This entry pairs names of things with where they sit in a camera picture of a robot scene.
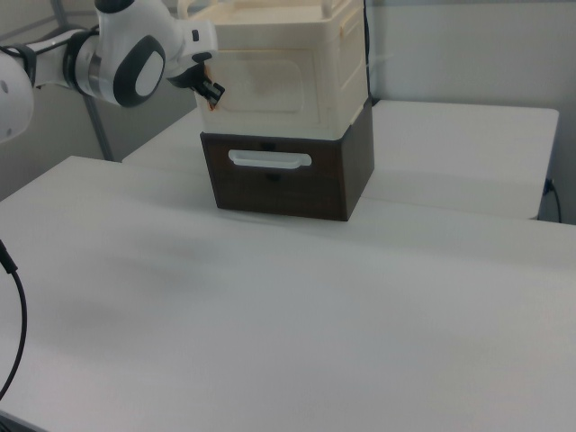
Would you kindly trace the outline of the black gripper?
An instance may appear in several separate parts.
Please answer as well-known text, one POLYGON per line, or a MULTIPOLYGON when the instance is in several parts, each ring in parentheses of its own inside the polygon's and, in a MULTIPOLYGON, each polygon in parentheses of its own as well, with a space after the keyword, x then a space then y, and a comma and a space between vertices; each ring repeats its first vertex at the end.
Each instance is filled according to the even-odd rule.
POLYGON ((194 90, 199 96, 204 97, 209 106, 216 106, 225 92, 225 88, 220 84, 206 81, 203 63, 188 68, 178 76, 169 77, 167 81, 174 87, 194 90))

